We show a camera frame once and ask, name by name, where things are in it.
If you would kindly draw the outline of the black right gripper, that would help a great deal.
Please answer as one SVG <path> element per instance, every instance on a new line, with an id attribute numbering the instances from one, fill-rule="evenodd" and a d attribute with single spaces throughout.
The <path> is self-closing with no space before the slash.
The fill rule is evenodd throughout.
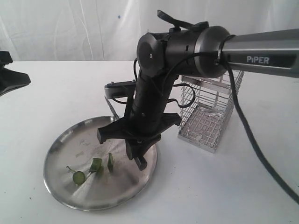
<path id="1" fill-rule="evenodd" d="M 127 157 L 135 162 L 139 170 L 147 167 L 147 161 L 143 157 L 148 149 L 160 141 L 161 133 L 166 131 L 173 125 L 179 125 L 181 117 L 177 113 L 163 113 L 157 128 L 151 131 L 145 125 L 141 125 L 141 129 L 133 126 L 133 122 L 128 116 L 120 118 L 97 130 L 97 138 L 100 144 L 109 139 L 122 139 L 126 143 Z"/>

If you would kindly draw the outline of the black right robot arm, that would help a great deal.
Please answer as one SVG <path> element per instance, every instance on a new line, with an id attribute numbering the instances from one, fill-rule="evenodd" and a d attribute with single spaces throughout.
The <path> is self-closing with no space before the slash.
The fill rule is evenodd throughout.
<path id="1" fill-rule="evenodd" d="M 126 97 L 127 102 L 124 116 L 99 128 L 97 137 L 100 143 L 124 139 L 128 158 L 144 170 L 148 149 L 161 139 L 162 132 L 181 122 L 178 114 L 164 111 L 180 75 L 218 78 L 234 69 L 297 78 L 299 31 L 231 35 L 213 26 L 147 33 L 138 42 L 137 61 L 136 81 L 105 86 L 107 98 Z"/>

